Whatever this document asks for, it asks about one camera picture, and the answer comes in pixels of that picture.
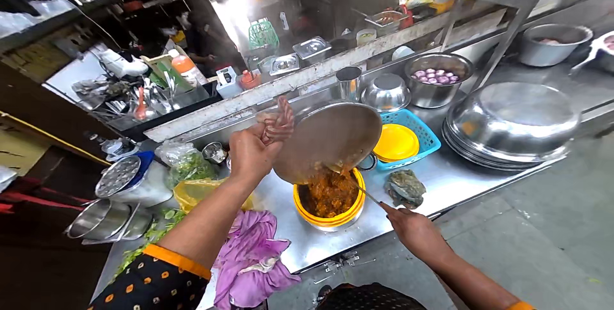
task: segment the hand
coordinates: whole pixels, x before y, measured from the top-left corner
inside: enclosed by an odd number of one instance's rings
[[[230,136],[230,177],[237,181],[247,181],[254,188],[271,171],[272,162],[283,146],[283,142],[265,146],[260,140],[264,130],[264,123],[256,123]]]
[[[380,205],[388,213],[386,217],[401,243],[429,267],[456,256],[429,218],[406,208],[395,209],[385,203]]]

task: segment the yellow plastic bag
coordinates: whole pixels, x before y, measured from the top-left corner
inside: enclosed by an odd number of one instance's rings
[[[173,189],[173,195],[179,203],[179,206],[183,212],[190,212],[192,208],[196,206],[202,199],[211,195],[213,190],[218,188],[225,179],[218,181],[211,181],[209,179],[199,179],[197,181],[181,181]],[[248,199],[243,202],[241,209],[249,211],[254,208],[254,202],[252,200],[253,194],[248,196]]]

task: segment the pink cloth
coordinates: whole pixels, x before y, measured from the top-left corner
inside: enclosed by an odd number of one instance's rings
[[[229,310],[231,302],[255,307],[273,292],[300,283],[300,277],[277,260],[290,241],[273,239],[277,218],[271,212],[240,211],[233,229],[213,266],[220,270],[214,300],[219,310]],[[249,267],[255,270],[242,272]]]
[[[265,123],[262,133],[262,143],[270,145],[275,141],[285,141],[294,132],[294,112],[285,96],[277,98],[278,111],[275,113],[259,113],[256,120]]]

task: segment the orange trim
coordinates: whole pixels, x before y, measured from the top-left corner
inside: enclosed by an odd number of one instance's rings
[[[177,266],[180,267],[182,269],[185,269],[186,271],[194,274],[194,275],[198,275],[200,277],[203,277],[207,280],[211,279],[211,271],[208,270],[207,268],[199,265],[198,263],[192,261],[191,259],[188,259],[187,257],[183,257],[180,254],[176,253],[176,252],[172,252],[168,249],[165,249],[163,247],[159,247],[157,245],[154,244],[149,244],[145,250],[143,251],[144,254],[147,254],[151,257],[154,257],[156,259],[160,259],[166,263],[170,263],[173,266]]]
[[[525,303],[524,301],[519,301],[518,303],[507,308],[507,310],[534,310],[534,309],[535,308],[532,305]]]

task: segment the stainless steel counter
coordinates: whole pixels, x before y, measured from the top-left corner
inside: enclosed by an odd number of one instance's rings
[[[517,64],[502,64],[491,79],[501,81],[531,81],[554,86],[569,94],[576,109],[583,112],[583,123],[599,112],[603,117],[614,112],[614,77],[595,69],[585,69],[574,77],[567,76],[570,64],[561,64],[547,69],[536,69]],[[441,109],[425,110],[409,107],[417,114],[441,140],[441,124],[449,105]],[[237,123],[235,129],[249,126],[250,121]],[[216,132],[214,139],[223,139],[227,132]],[[428,157],[406,166],[412,169],[425,184],[427,192],[424,203],[416,210],[428,217],[436,217],[456,205],[475,199],[513,181],[517,181],[548,168],[556,161],[550,161],[521,173],[495,171],[474,165],[453,152],[447,144]],[[363,173],[366,189],[380,201],[391,204],[391,199],[383,190],[389,172],[377,170]],[[288,250],[281,255],[281,261],[291,273],[301,272],[310,266],[325,261],[331,256],[353,248],[372,238],[392,231],[383,210],[365,201],[362,215],[357,222],[336,233],[325,233],[305,222],[297,213],[292,199],[292,185],[282,181],[274,172],[268,174],[254,192],[256,209],[267,209],[278,219],[276,237],[292,241]],[[173,199],[159,206],[173,207]],[[109,253],[95,295],[101,292],[111,280],[122,260],[122,253],[137,248],[140,241],[115,243]]]

